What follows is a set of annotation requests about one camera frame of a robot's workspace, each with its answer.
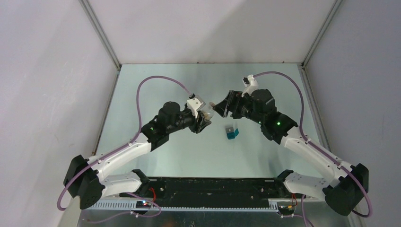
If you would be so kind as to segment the teal and clear pill box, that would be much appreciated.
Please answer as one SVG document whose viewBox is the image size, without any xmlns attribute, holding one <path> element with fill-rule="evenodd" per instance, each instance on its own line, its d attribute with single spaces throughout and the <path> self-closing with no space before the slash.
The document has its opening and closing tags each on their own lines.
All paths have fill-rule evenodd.
<svg viewBox="0 0 401 227">
<path fill-rule="evenodd" d="M 226 126 L 225 127 L 225 132 L 226 132 L 226 136 L 227 136 L 228 140 L 235 139 L 239 134 L 238 128 L 233 126 L 233 125 Z"/>
</svg>

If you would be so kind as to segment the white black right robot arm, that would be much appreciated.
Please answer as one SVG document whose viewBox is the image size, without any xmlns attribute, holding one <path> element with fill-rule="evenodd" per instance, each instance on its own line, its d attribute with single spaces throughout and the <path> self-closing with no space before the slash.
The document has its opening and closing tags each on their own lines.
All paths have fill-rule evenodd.
<svg viewBox="0 0 401 227">
<path fill-rule="evenodd" d="M 324 200 L 342 216 L 356 213 L 355 207 L 368 193 L 368 168 L 361 163 L 354 166 L 342 160 L 302 134 L 293 119 L 277 110 L 269 90 L 257 89 L 250 95 L 231 90 L 225 99 L 211 106 L 221 117 L 244 117 L 258 123 L 268 140 L 298 154 L 321 175 L 311 177 L 293 170 L 283 171 L 275 184 L 279 197 L 304 194 Z"/>
</svg>

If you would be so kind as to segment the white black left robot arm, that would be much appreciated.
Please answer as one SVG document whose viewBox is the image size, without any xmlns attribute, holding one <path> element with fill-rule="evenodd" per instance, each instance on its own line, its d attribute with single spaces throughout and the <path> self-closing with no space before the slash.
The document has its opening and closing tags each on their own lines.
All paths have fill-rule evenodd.
<svg viewBox="0 0 401 227">
<path fill-rule="evenodd" d="M 141 126 L 139 133 L 117 149 L 89 158 L 74 157 L 63 184 L 72 198 L 79 197 L 79 208 L 85 210 L 101 198 L 133 192 L 144 197 L 149 192 L 147 177 L 140 170 L 116 175 L 114 172 L 130 161 L 148 154 L 169 140 L 170 134 L 188 128 L 198 134 L 211 124 L 214 112 L 198 98 L 187 100 L 184 109 L 176 102 L 166 102 L 158 114 Z"/>
</svg>

